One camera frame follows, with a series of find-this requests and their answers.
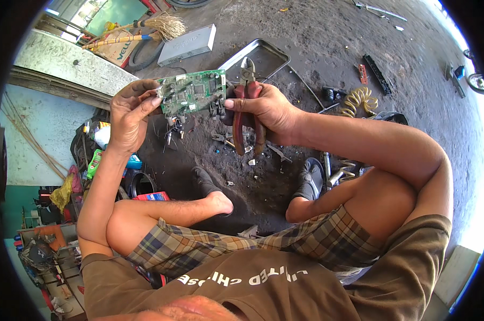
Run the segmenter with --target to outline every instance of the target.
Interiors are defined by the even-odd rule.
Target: metal tray
[[[226,70],[226,81],[238,83],[240,81],[240,63],[244,57],[249,57],[254,62],[256,77],[271,78],[281,68],[288,65],[290,56],[273,44],[258,38],[250,42],[246,47],[234,54],[218,69]]]

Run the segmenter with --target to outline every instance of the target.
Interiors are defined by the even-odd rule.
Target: plaid shorts
[[[177,278],[222,254],[267,249],[307,256],[342,280],[374,264],[383,245],[341,205],[331,213],[258,239],[196,231],[160,219],[127,259],[147,271]]]

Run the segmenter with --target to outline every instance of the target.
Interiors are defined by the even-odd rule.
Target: hand
[[[224,106],[226,108],[226,118],[223,122],[231,125],[233,122],[233,112],[250,112],[258,116],[258,119],[267,127],[267,139],[279,145],[293,145],[297,131],[299,130],[300,120],[306,114],[299,108],[293,106],[287,98],[277,89],[277,87],[262,84],[260,97],[256,99],[226,99]],[[252,117],[243,119],[245,126],[254,126]]]
[[[158,82],[134,81],[121,89],[110,102],[111,126],[109,147],[131,155],[143,144],[148,129],[148,115],[162,113],[162,98],[156,97]]]

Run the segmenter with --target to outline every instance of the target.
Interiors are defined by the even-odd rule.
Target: gray box
[[[196,29],[163,45],[158,65],[166,66],[175,61],[212,51],[215,25]]]

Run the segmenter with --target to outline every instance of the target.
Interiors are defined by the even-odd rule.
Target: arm
[[[149,79],[132,82],[112,98],[110,142],[78,218],[78,240],[84,258],[91,253],[113,254],[106,241],[106,225],[128,158],[142,145],[148,115],[162,101],[155,97],[157,85]]]
[[[451,218],[451,164],[427,134],[389,122],[303,112],[276,87],[262,86],[260,98],[226,100],[226,109],[257,115],[269,129],[268,139],[277,144],[328,151],[403,178],[418,192],[417,206],[406,222],[434,213]]]

